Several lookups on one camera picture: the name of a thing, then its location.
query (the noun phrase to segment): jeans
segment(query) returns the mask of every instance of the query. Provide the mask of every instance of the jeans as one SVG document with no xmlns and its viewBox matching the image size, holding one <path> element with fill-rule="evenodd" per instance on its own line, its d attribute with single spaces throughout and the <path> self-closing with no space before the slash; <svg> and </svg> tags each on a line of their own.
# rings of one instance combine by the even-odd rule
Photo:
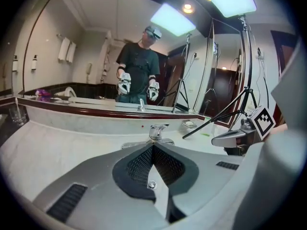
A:
<svg viewBox="0 0 307 230">
<path fill-rule="evenodd" d="M 117 98 L 117 102 L 140 104 L 140 99 L 143 99 L 144 104 L 147 105 L 145 94 L 120 94 Z"/>
</svg>

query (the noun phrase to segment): black t-shirt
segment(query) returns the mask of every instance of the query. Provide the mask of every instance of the black t-shirt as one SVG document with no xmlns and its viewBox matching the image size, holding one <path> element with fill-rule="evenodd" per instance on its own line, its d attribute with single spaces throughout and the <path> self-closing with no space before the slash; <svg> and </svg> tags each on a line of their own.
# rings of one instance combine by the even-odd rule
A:
<svg viewBox="0 0 307 230">
<path fill-rule="evenodd" d="M 146 93 L 149 76 L 160 74 L 157 53 L 141 48 L 138 43 L 126 44 L 116 62 L 125 64 L 125 72 L 131 76 L 130 94 Z"/>
</svg>

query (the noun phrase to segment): white towel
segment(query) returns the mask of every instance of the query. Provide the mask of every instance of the white towel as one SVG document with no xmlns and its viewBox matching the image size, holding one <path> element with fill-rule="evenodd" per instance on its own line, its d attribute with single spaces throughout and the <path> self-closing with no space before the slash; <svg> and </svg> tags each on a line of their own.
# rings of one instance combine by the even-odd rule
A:
<svg viewBox="0 0 307 230">
<path fill-rule="evenodd" d="M 64 38 L 62 45 L 61 45 L 61 49 L 59 50 L 59 60 L 65 60 L 66 59 L 66 55 L 67 55 L 67 51 L 68 51 L 68 47 L 71 44 L 70 40 L 68 38 Z"/>
<path fill-rule="evenodd" d="M 67 56 L 66 56 L 66 60 L 70 63 L 72 63 L 72 61 L 73 61 L 73 56 L 75 54 L 75 50 L 76 50 L 76 44 L 74 42 L 71 42 L 71 45 L 69 46 L 68 53 L 67 53 Z"/>
</svg>

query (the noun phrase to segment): light stand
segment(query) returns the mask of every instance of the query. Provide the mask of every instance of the light stand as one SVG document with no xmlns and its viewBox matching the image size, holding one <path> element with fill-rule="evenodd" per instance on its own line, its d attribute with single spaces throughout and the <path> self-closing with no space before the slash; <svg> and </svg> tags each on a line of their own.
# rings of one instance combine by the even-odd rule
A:
<svg viewBox="0 0 307 230">
<path fill-rule="evenodd" d="M 212 82 L 212 87 L 210 89 L 207 90 L 207 92 L 205 93 L 205 96 L 204 96 L 204 100 L 206 99 L 206 95 L 209 93 L 209 92 L 213 92 L 214 93 L 214 96 L 215 96 L 215 99 L 216 99 L 216 106 L 217 106 L 217 111 L 219 112 L 220 111 L 220 105 L 219 105 L 219 100 L 217 99 L 217 95 L 216 95 L 216 91 L 215 91 L 215 88 L 214 88 L 214 84 L 215 84 L 215 79 L 216 79 L 216 69 L 217 69 L 217 61 L 218 61 L 218 53 L 219 53 L 219 46 L 217 43 L 214 43 L 214 47 L 215 47 L 215 50 L 214 50 L 214 55 L 215 55 L 215 68 L 214 68 L 214 78 L 213 78 L 213 82 Z M 211 101 L 208 102 L 207 106 L 206 106 L 206 109 L 205 109 L 205 112 L 207 110 L 207 107 L 209 105 Z"/>
<path fill-rule="evenodd" d="M 178 101 L 178 96 L 179 96 L 179 93 L 181 94 L 181 96 L 183 97 L 183 99 L 185 100 L 185 102 L 187 103 L 188 105 L 188 109 L 189 109 L 189 101 L 188 101 L 188 95 L 187 95 L 187 90 L 186 90 L 186 85 L 184 83 L 184 80 L 183 80 L 183 76 L 184 76 L 184 70 L 187 66 L 187 61 L 188 61 L 188 55 L 189 55 L 189 49 L 190 49 L 190 38 L 191 38 L 192 34 L 191 33 L 187 33 L 187 44 L 186 44 L 186 57 L 185 57 L 185 62 L 184 62 L 184 66 L 183 66 L 183 69 L 182 69 L 182 72 L 181 72 L 181 76 L 180 76 L 180 79 L 178 79 L 176 81 L 176 83 L 170 88 L 170 90 L 165 94 L 165 96 L 163 97 L 163 99 L 157 104 L 159 105 L 166 97 L 176 93 L 176 96 L 175 96 L 175 102 L 174 102 L 174 107 L 173 107 L 173 110 L 172 110 L 172 113 L 175 113 L 175 108 L 176 108 L 176 104 L 177 104 L 177 101 Z M 172 91 L 172 89 L 179 83 L 179 88 L 178 90 L 176 91 Z M 184 93 L 185 93 L 185 96 L 183 95 L 183 93 L 181 92 L 181 85 L 183 85 L 183 88 L 184 88 Z"/>
<path fill-rule="evenodd" d="M 247 41 L 248 41 L 248 48 L 249 48 L 248 85 L 247 85 L 247 87 L 244 87 L 244 90 L 227 107 L 225 107 L 221 112 L 219 112 L 216 116 L 211 118 L 208 122 L 206 122 L 203 125 L 199 126 L 197 129 L 195 129 L 192 132 L 190 132 L 190 133 L 186 134 L 185 136 L 183 136 L 182 137 L 183 139 L 193 135 L 194 133 L 196 133 L 197 131 L 201 130 L 202 128 L 204 128 L 205 126 L 207 126 L 210 123 L 219 121 L 219 120 L 221 120 L 223 118 L 226 118 L 226 117 L 237 115 L 235 121 L 232 123 L 231 127 L 229 128 L 229 130 L 232 129 L 233 125 L 236 123 L 236 121 L 239 118 L 238 114 L 244 114 L 245 116 L 247 116 L 247 113 L 245 112 L 245 108 L 246 108 L 246 105 L 247 105 L 247 102 L 248 102 L 249 94 L 251 94 L 251 96 L 253 98 L 253 102 L 254 102 L 255 108 L 257 108 L 256 99 L 255 99 L 253 90 L 250 88 L 251 75 L 252 75 L 252 53 L 251 53 L 251 43 L 250 43 L 249 31 L 248 31 L 248 27 L 247 27 L 247 24 L 246 24 L 245 17 L 242 16 L 242 17 L 239 18 L 239 20 L 241 20 L 241 22 L 243 24 L 243 31 L 246 32 Z M 225 114 L 225 112 L 227 112 L 238 100 L 240 100 L 240 98 L 241 98 L 241 96 L 243 94 L 244 94 L 244 99 L 242 101 L 240 109 L 235 111 L 235 112 L 232 112 L 232 113 L 229 113 L 229 114 Z"/>
</svg>

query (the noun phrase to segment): black vent slot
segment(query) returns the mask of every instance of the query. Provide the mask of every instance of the black vent slot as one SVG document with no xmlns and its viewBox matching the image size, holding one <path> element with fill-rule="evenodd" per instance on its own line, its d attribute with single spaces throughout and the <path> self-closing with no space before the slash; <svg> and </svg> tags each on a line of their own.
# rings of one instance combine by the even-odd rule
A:
<svg viewBox="0 0 307 230">
<path fill-rule="evenodd" d="M 81 200 L 87 187 L 79 184 L 72 185 L 47 211 L 47 214 L 61 222 L 66 222 Z"/>
<path fill-rule="evenodd" d="M 221 166 L 226 169 L 234 170 L 234 171 L 236 171 L 237 168 L 239 167 L 238 164 L 227 163 L 227 162 L 222 162 L 222 161 L 218 162 L 216 165 Z"/>
</svg>

